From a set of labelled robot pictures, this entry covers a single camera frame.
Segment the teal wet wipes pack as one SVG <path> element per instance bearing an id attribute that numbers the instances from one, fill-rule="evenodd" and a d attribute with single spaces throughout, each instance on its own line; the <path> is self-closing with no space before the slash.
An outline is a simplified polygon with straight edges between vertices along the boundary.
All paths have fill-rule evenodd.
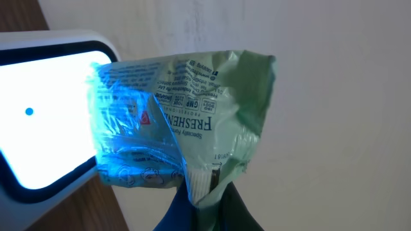
<path id="1" fill-rule="evenodd" d="M 88 79 L 102 181 L 186 184 L 199 230 L 217 230 L 227 185 L 261 138 L 275 82 L 273 55 L 188 53 L 97 66 Z"/>

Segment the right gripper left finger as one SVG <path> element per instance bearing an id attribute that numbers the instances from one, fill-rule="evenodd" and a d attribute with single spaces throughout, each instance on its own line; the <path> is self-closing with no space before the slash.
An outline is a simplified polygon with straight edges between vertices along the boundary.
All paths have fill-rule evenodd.
<path id="1" fill-rule="evenodd" d="M 186 183 L 183 182 L 169 209 L 153 231 L 194 231 L 197 229 L 195 212 L 188 198 Z"/>

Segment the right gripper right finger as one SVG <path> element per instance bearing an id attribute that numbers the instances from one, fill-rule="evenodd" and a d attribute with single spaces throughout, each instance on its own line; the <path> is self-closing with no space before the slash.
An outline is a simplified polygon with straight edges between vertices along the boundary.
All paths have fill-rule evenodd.
<path id="1" fill-rule="evenodd" d="M 220 200 L 218 220 L 222 231 L 263 231 L 232 182 L 227 185 Z"/>

